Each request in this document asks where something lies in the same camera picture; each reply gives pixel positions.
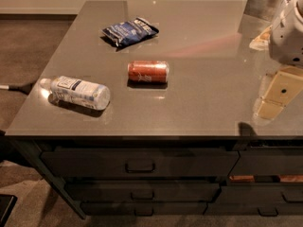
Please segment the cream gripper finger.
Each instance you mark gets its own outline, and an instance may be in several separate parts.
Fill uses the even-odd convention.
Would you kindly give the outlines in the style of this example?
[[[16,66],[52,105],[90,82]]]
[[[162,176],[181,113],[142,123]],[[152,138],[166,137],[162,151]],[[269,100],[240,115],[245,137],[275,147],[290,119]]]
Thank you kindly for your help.
[[[276,118],[302,91],[303,69],[282,67],[272,77],[265,77],[261,83],[257,116],[268,120]]]
[[[249,47],[257,51],[267,50],[271,35],[271,26],[267,26],[255,39],[251,41]]]

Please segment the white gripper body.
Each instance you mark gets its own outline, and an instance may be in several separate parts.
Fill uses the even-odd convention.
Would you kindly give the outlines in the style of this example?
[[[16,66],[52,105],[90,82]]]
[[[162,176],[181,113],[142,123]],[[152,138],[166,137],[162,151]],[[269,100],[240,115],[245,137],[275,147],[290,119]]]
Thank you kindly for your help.
[[[273,21],[269,54],[280,63],[303,66],[303,0],[291,0]]]

